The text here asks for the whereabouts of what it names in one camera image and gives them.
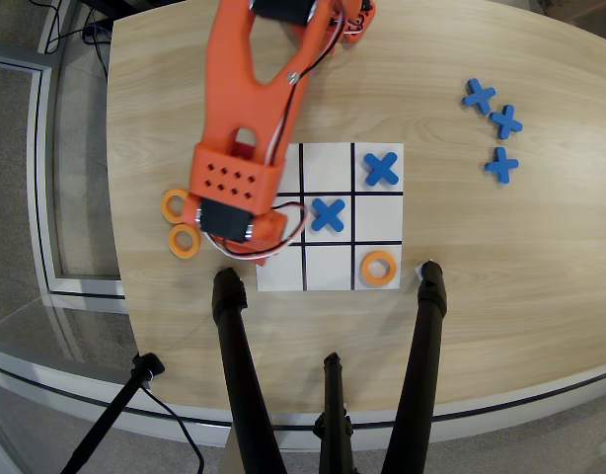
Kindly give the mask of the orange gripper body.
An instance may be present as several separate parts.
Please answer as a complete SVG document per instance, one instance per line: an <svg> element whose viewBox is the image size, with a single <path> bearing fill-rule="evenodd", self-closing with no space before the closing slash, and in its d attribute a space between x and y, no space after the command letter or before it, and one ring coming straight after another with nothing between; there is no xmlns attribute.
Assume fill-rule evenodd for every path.
<svg viewBox="0 0 606 474"><path fill-rule="evenodd" d="M190 243L182 245L182 258L194 256L205 237L225 256L263 266L268 257L287 246L283 238L286 224L286 215L274 209L255 216L215 200L187 197L182 232Z"/></svg>

